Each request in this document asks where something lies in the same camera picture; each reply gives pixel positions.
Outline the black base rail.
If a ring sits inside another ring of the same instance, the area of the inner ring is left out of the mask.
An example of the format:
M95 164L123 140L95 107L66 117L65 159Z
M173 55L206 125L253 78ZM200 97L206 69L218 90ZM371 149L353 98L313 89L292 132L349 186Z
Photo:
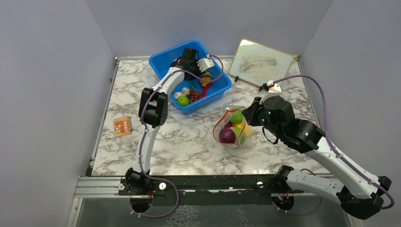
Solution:
M121 178L118 195L154 206L270 205L273 196L295 193L273 174L171 175L140 180Z

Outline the purple sweet potato toy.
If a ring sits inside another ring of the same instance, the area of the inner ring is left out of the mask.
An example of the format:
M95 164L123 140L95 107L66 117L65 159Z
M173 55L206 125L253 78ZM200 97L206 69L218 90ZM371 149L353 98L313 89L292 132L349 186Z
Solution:
M224 125L224 128L230 128L230 127L232 127L232 126L233 126L233 123L230 122L230 121L228 121L228 122Z

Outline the gold framed whiteboard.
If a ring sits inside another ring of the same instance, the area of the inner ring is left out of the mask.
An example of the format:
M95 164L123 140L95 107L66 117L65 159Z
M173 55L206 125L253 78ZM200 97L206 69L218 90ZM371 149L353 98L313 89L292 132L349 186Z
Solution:
M256 87L284 78L295 56L282 50L243 38L234 55L229 74Z

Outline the orange card tile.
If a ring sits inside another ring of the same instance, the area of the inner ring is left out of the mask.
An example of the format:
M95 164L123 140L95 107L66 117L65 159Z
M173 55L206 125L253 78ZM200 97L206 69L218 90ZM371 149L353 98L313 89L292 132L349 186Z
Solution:
M130 135L132 132L131 117L125 115L113 119L113 129L115 137Z

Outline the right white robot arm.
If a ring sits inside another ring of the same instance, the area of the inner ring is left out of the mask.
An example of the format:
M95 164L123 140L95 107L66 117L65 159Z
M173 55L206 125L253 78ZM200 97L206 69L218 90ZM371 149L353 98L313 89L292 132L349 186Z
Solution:
M261 126L276 137L276 142L315 160L334 176L321 178L283 165L271 184L276 191L313 193L339 204L346 213L361 220L384 210L383 195L388 194L391 180L369 173L336 151L322 129L295 117L290 102L280 96L266 100L256 97L242 114L250 126Z

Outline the purple onion toy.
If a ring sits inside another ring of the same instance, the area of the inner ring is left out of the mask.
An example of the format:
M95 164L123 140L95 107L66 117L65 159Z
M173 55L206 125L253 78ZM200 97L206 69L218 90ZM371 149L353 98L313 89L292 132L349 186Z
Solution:
M223 144L234 144L236 141L236 135L232 129L223 128L218 135L218 139L219 142Z

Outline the small orange pepper toy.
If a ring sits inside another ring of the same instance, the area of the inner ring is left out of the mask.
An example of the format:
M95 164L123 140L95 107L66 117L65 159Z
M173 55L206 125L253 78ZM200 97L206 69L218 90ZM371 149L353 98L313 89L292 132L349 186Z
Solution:
M202 76L199 79L199 82L201 84L202 87L206 87L211 81L211 76Z

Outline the green lime toy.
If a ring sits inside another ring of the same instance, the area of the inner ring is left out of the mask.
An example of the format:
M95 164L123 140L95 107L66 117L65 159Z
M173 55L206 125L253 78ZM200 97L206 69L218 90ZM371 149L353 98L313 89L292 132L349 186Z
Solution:
M179 106L187 106L190 104L190 100L187 96L179 96L176 100Z

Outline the white garlic toy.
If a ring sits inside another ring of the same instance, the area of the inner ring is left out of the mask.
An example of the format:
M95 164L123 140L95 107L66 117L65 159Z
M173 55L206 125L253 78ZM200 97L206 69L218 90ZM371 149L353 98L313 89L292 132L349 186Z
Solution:
M181 91L175 92L173 94L173 97L177 99L180 96L189 96L189 95L190 95L190 89L188 87L184 87L182 88Z

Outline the green artichoke toy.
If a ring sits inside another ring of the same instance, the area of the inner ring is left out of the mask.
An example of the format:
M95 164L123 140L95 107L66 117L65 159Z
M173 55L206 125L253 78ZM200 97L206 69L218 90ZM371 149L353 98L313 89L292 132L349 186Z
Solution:
M239 109L239 110L233 112L233 114L230 118L230 122L232 124L239 124L242 122L242 119L243 119L242 110Z

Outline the clear zip bag orange zipper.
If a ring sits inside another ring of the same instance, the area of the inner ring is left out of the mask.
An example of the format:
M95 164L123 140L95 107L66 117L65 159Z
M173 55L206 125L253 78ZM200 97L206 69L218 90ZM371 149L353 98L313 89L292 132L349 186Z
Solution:
M242 147L251 141L253 131L242 114L243 110L244 106L225 109L212 131L216 142L231 147Z

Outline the red chili toy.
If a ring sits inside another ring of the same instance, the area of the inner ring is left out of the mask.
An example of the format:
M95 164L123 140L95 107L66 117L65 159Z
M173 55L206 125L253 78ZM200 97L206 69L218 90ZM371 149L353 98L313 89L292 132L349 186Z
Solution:
M201 97L202 97L202 98L204 98L204 97L207 96L207 91L208 91L208 89L209 89L211 86L213 86L213 84L212 84L212 83L208 83L208 84L203 88L202 94L201 94Z

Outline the green cabbage toy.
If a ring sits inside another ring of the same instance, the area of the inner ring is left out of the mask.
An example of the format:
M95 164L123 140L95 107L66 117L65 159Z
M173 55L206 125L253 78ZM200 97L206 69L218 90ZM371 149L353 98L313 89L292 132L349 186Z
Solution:
M241 128L237 127L230 127L230 129L234 132L235 135L235 142L239 144L240 146L243 145L247 139L247 136L245 135L245 132Z

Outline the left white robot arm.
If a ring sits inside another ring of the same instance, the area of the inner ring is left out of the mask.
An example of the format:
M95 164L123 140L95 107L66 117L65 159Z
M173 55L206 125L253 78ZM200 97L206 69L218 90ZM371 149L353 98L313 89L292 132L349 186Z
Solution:
M177 85L201 73L199 51L185 47L181 57L170 64L166 75L151 88L144 88L139 105L139 119L143 126L134 161L125 174L124 187L137 194L149 188L150 159L156 135L168 115L168 97Z

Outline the red grapes toy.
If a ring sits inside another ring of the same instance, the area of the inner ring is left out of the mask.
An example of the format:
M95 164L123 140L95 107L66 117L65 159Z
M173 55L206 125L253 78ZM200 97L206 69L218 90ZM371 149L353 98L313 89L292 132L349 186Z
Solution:
M189 91L188 98L189 98L189 103L193 103L193 102L196 102L196 101L198 101L199 99L201 99L201 98L202 98L202 95L201 95L201 92L200 92L200 91L197 91L197 90L190 90L190 91Z

